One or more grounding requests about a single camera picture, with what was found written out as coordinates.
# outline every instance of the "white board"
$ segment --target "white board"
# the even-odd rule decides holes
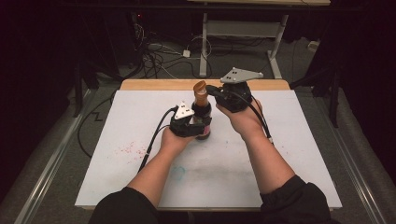
[[[275,146],[305,182],[315,183],[330,208],[341,202],[309,130],[294,91],[253,91]],[[192,91],[118,91],[77,197],[76,206],[96,206],[121,190],[136,175],[163,114],[181,101],[193,102]],[[194,140],[174,161],[159,209],[259,208],[259,190],[245,143],[228,118],[212,104],[211,135]],[[172,113],[164,120],[169,124]],[[161,134],[151,150],[158,152]]]

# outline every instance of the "table leg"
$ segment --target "table leg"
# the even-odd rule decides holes
[[[279,27],[277,28],[274,48],[273,48],[273,50],[268,50],[268,52],[267,52],[268,60],[270,61],[271,68],[272,68],[272,71],[274,74],[274,78],[282,78],[282,76],[280,75],[279,66],[277,65],[277,62],[276,62],[276,53],[279,48],[280,41],[282,40],[282,35],[283,35],[283,32],[285,31],[286,22],[288,21],[288,17],[289,17],[289,15],[283,15],[282,22],[279,24]]]
[[[199,76],[206,77],[206,60],[207,60],[207,49],[206,49],[206,37],[207,37],[207,13],[204,13],[204,19],[202,22],[202,51],[201,61],[199,66]]]

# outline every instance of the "handheld controller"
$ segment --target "handheld controller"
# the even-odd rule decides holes
[[[206,91],[215,97],[216,103],[236,113],[246,109],[251,103],[251,92],[246,81],[256,78],[263,78],[263,74],[233,68],[220,79],[224,83],[222,87],[207,85]]]
[[[203,134],[205,125],[203,123],[190,124],[194,111],[184,102],[176,107],[177,111],[171,118],[169,129],[179,137],[190,137]]]

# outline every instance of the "wooden table edge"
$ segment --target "wooden table edge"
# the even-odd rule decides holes
[[[219,79],[125,79],[121,91],[192,91],[200,80],[207,85],[220,87]],[[289,83],[283,79],[254,79],[247,82],[252,91],[289,91]]]

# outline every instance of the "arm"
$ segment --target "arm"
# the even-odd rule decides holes
[[[253,106],[257,110],[261,108],[255,102]],[[217,105],[217,108],[230,119],[233,128],[245,141],[260,193],[270,193],[282,187],[295,175],[274,145],[266,138],[259,119],[250,108],[238,113],[231,113],[220,105]]]
[[[171,164],[192,139],[194,137],[175,136],[169,128],[165,128],[160,151],[127,187],[144,194],[155,207],[158,207]]]

